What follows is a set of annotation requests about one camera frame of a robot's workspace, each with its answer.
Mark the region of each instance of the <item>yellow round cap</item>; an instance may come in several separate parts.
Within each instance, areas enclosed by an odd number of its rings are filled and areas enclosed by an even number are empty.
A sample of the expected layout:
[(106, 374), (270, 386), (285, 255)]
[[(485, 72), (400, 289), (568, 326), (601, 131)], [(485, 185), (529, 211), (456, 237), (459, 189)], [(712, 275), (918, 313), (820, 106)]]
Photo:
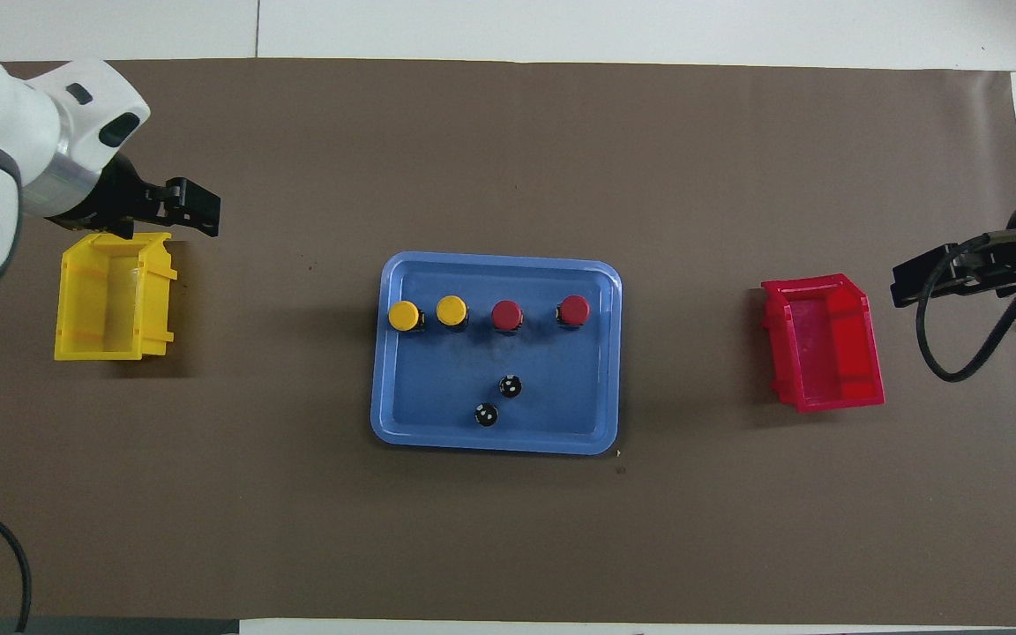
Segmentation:
[(387, 320), (391, 321), (396, 331), (411, 331), (418, 328), (419, 322), (423, 321), (421, 312), (415, 303), (406, 300), (398, 301), (391, 306), (391, 312), (387, 313)]
[(455, 295), (447, 295), (438, 302), (438, 321), (446, 326), (456, 326), (464, 322), (468, 307)]

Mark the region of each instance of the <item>yellow plastic container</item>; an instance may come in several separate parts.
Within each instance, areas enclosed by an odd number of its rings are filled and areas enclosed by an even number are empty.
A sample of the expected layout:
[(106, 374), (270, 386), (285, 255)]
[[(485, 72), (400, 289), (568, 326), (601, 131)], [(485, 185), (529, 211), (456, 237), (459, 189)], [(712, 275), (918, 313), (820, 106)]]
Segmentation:
[(175, 334), (167, 330), (171, 234), (112, 234), (81, 238), (61, 256), (57, 336), (53, 358), (142, 359), (166, 355)]

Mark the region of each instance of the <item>brown mat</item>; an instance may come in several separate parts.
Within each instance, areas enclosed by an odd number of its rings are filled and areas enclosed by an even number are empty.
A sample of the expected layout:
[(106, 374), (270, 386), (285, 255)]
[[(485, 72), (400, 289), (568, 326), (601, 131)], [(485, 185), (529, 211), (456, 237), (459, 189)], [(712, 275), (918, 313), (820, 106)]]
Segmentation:
[[(166, 358), (54, 363), (79, 235), (25, 225), (0, 285), (0, 516), (37, 614), (1016, 625), (1016, 332), (945, 384), (887, 290), (1016, 205), (1006, 73), (117, 67), (154, 112), (130, 157), (221, 194), (223, 235), (172, 245)], [(375, 439), (401, 250), (616, 266), (614, 450)], [(767, 387), (755, 290), (836, 270), (874, 303), (888, 401), (803, 416)], [(999, 306), (936, 304), (947, 362)], [(15, 597), (0, 545), (0, 614)]]

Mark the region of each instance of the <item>red button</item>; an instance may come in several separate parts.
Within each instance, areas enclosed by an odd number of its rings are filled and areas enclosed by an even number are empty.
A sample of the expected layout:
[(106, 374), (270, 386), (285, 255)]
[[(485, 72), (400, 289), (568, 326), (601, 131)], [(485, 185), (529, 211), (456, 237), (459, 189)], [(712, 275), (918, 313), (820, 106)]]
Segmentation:
[(498, 331), (514, 331), (524, 322), (524, 313), (511, 300), (501, 300), (492, 307), (492, 328)]
[(564, 300), (556, 312), (561, 324), (581, 326), (590, 317), (590, 305), (580, 295), (572, 295)]

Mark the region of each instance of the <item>red plastic container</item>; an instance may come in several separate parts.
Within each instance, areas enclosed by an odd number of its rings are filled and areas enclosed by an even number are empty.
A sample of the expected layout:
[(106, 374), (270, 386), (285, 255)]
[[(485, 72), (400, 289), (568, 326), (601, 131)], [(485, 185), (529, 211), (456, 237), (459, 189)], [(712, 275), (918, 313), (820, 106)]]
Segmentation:
[(868, 298), (849, 277), (769, 280), (763, 289), (779, 401), (799, 412), (884, 403)]

